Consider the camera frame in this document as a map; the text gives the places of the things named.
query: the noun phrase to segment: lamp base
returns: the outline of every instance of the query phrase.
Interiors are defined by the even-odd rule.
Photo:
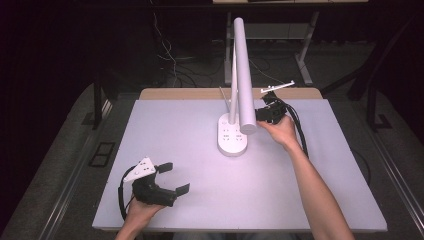
[[[218,149],[227,157],[238,157],[247,149],[247,136],[240,132],[239,117],[236,122],[229,123],[229,113],[223,114],[218,120]]]

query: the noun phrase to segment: white plastic part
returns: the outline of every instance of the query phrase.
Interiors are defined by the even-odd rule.
[[[266,88],[266,89],[261,89],[261,93],[266,93],[266,92],[270,92],[270,91],[274,91],[274,90],[277,90],[277,89],[280,89],[280,88],[285,88],[285,87],[288,87],[288,86],[291,86],[291,85],[294,85],[294,81],[292,80],[290,83],[286,83],[286,84],[283,84],[283,85],[278,85],[278,86],[268,86],[268,88]]]
[[[236,47],[233,48],[233,69],[232,69],[232,81],[231,81],[231,106],[229,123],[234,124],[236,122],[236,111],[237,111],[237,64],[236,64]]]
[[[244,22],[241,18],[234,20],[234,43],[237,65],[238,109],[240,131],[250,135],[256,132],[256,116],[253,104],[252,81],[250,78],[249,56],[247,54]]]
[[[247,149],[247,136],[240,132],[236,114],[236,122],[229,124],[229,114],[223,114],[218,120],[218,148],[227,157],[238,157]]]
[[[136,167],[131,172],[128,173],[128,175],[124,178],[124,182],[133,181],[153,174],[155,172],[156,169],[152,161],[150,160],[150,158],[145,157],[136,165]]]

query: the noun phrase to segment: hand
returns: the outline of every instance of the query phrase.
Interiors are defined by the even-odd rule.
[[[258,125],[265,128],[274,141],[283,145],[286,151],[295,147],[300,147],[296,137],[295,125],[291,117],[284,115],[276,125],[262,121],[258,122]]]
[[[133,198],[129,205],[127,218],[116,239],[133,240],[149,224],[153,216],[163,208],[165,206],[148,205]]]

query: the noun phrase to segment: dark background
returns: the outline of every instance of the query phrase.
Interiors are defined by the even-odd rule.
[[[172,1],[156,1],[169,4]],[[179,4],[209,1],[179,1]],[[378,1],[334,11],[324,9],[314,41],[387,39],[417,14],[374,80],[424,142],[424,26],[422,1]],[[8,219],[31,182],[66,116],[81,92],[99,77],[109,98],[160,86],[156,58],[158,36],[150,11],[103,8],[113,1],[70,0],[0,2],[1,221]],[[149,1],[120,1],[150,6]],[[241,11],[246,21],[292,21],[309,18],[307,11],[274,9],[264,15]],[[211,39],[225,36],[225,12],[158,13],[163,34],[175,46],[191,47],[208,57]]]

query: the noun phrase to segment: right hand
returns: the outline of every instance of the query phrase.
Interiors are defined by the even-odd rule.
[[[283,145],[286,151],[300,147],[296,137],[295,125],[290,116],[284,115],[276,125],[262,121],[258,122],[258,125],[265,128],[274,141]]]

